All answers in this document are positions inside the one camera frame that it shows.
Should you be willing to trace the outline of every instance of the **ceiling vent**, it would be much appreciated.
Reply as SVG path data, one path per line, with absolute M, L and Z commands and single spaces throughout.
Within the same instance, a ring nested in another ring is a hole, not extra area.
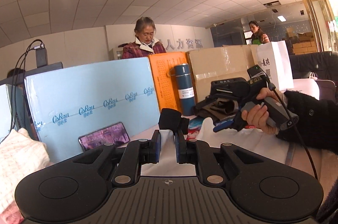
M 265 3 L 263 4 L 266 8 L 272 8 L 272 7 L 276 7 L 276 6 L 280 6 L 281 3 L 279 1 L 273 1 L 270 3 Z

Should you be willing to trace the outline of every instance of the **bottle label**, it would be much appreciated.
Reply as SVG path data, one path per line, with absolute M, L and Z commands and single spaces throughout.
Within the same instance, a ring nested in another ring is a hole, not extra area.
M 182 89 L 179 90 L 180 99 L 191 98 L 194 97 L 194 88 Z

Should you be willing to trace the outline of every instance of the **hand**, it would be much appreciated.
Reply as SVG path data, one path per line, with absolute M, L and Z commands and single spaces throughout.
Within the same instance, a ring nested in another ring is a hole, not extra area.
M 266 98 L 267 96 L 270 96 L 274 100 L 278 101 L 276 94 L 268 88 L 262 88 L 256 98 L 260 100 Z M 267 110 L 267 106 L 261 107 L 261 105 L 256 105 L 249 112 L 244 110 L 242 112 L 242 119 L 246 120 L 249 125 L 254 125 L 256 128 L 261 129 L 267 134 L 275 134 L 277 132 L 277 128 L 273 128 L 266 124 L 269 117 Z

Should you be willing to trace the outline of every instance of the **black sleeve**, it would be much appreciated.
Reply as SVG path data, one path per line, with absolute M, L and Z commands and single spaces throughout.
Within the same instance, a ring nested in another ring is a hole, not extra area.
M 338 154 L 338 106 L 330 100 L 317 100 L 297 91 L 286 91 L 288 110 L 299 116 L 297 129 L 304 143 L 312 148 Z M 300 143 L 294 128 L 280 131 L 278 138 Z

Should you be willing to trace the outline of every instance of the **woman's hair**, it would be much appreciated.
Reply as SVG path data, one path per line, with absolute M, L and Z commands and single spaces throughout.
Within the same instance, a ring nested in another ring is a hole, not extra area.
M 152 26 L 156 30 L 155 23 L 150 17 L 141 17 L 136 21 L 134 31 L 141 32 L 146 26 Z
M 260 26 L 258 25 L 257 21 L 252 20 L 252 21 L 249 22 L 249 25 L 250 24 L 254 24 L 256 27 L 260 28 Z
M 7 78 L 15 76 L 17 74 L 22 74 L 24 73 L 25 70 L 24 69 L 20 69 L 20 68 L 15 68 L 15 69 L 11 69 L 8 73 L 7 73 Z

